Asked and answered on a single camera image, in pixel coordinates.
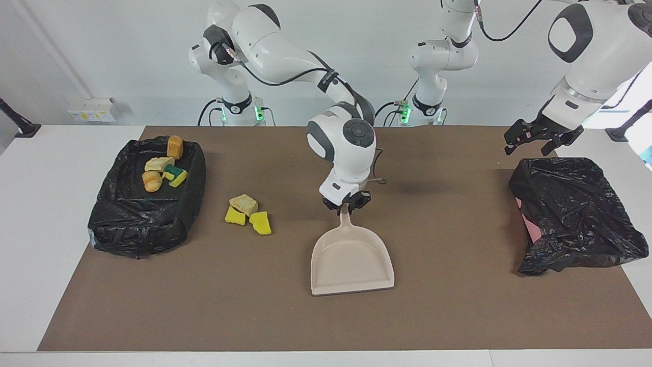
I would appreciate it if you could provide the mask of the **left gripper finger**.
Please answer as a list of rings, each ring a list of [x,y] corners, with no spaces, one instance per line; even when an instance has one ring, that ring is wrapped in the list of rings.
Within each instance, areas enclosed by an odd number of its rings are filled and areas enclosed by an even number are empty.
[[[517,147],[529,142],[529,132],[529,124],[524,119],[517,119],[503,135],[505,140],[505,154],[507,156],[512,155]]]
[[[561,146],[570,146],[584,132],[584,128],[576,128],[572,132],[554,134],[553,137],[541,148],[541,153],[548,156],[554,149]]]

